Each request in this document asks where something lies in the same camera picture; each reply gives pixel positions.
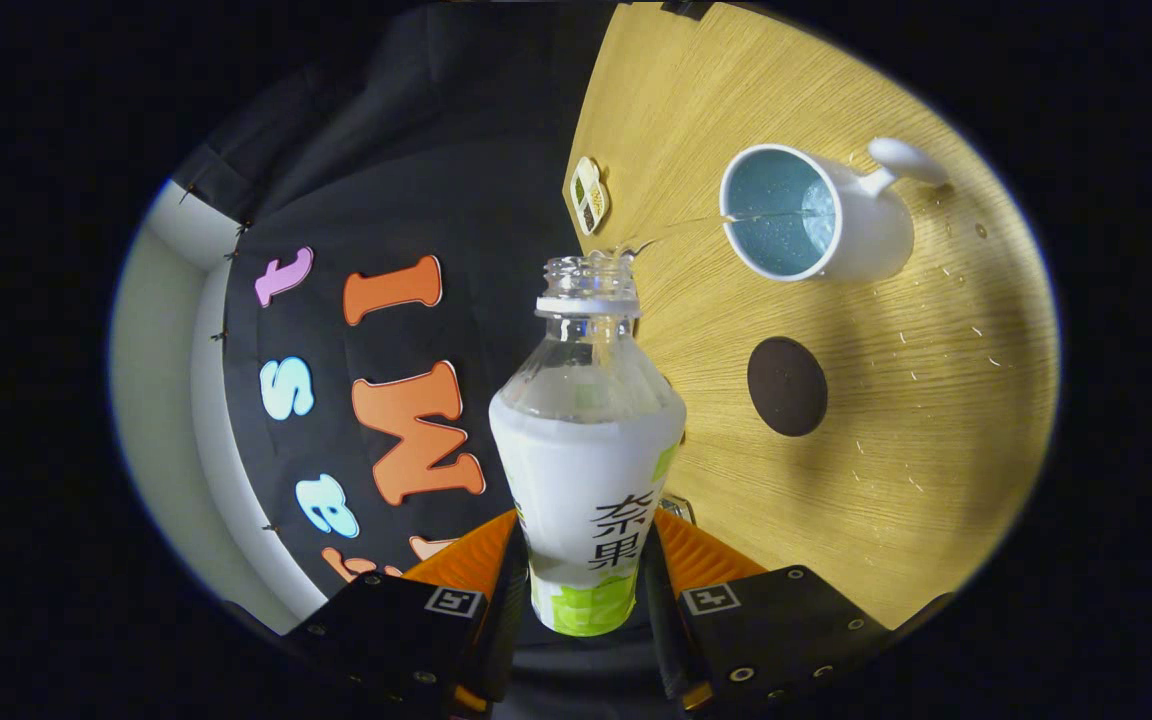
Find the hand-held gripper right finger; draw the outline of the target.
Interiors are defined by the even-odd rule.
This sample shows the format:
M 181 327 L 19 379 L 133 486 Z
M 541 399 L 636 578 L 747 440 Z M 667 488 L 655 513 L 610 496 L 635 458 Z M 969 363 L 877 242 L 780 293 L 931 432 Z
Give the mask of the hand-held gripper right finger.
M 641 579 L 677 714 L 760 714 L 893 637 L 812 569 L 764 569 L 672 511 L 655 511 Z

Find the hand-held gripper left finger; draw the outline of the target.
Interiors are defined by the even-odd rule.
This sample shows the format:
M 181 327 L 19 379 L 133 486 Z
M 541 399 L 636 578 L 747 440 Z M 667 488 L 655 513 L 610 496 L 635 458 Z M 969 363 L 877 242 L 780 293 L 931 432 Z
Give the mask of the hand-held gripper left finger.
M 520 516 L 505 511 L 401 577 L 357 575 L 285 647 L 385 717 L 490 717 L 509 685 L 526 569 Z

